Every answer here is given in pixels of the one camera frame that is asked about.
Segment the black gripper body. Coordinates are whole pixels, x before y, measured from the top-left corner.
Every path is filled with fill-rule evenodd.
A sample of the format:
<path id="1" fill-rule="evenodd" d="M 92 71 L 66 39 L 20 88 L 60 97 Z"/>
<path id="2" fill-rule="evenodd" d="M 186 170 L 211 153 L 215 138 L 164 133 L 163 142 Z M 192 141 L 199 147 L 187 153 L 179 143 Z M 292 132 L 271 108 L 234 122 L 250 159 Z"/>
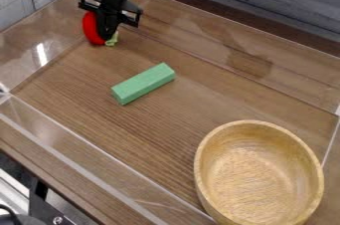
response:
<path id="1" fill-rule="evenodd" d="M 80 0 L 79 7 L 95 14 L 102 10 L 107 16 L 107 28 L 110 28 L 111 15 L 120 16 L 120 24 L 134 27 L 140 25 L 144 10 L 130 0 Z"/>

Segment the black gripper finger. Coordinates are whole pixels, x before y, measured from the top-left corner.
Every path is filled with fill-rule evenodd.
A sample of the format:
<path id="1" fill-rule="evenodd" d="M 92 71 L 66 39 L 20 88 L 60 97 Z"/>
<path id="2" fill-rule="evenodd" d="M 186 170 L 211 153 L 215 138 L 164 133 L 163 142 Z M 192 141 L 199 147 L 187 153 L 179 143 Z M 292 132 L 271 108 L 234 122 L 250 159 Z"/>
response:
<path id="1" fill-rule="evenodd" d="M 111 32 L 107 28 L 107 16 L 103 13 L 102 10 L 99 10 L 96 12 L 96 19 L 98 19 L 98 31 L 99 31 L 99 35 L 104 40 L 110 40 L 112 35 Z"/>
<path id="2" fill-rule="evenodd" d="M 111 15 L 110 16 L 110 37 L 114 37 L 114 35 L 116 34 L 119 25 L 120 25 L 120 16 Z"/>

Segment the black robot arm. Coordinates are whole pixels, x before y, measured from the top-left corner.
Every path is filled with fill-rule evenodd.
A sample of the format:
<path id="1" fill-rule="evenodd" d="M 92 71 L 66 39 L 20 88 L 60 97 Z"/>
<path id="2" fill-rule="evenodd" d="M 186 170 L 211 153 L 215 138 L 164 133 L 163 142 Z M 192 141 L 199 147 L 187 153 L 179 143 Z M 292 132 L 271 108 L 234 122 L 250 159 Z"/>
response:
<path id="1" fill-rule="evenodd" d="M 130 0 L 80 0 L 79 8 L 87 13 L 83 31 L 95 45 L 115 42 L 122 24 L 139 27 L 143 9 Z"/>

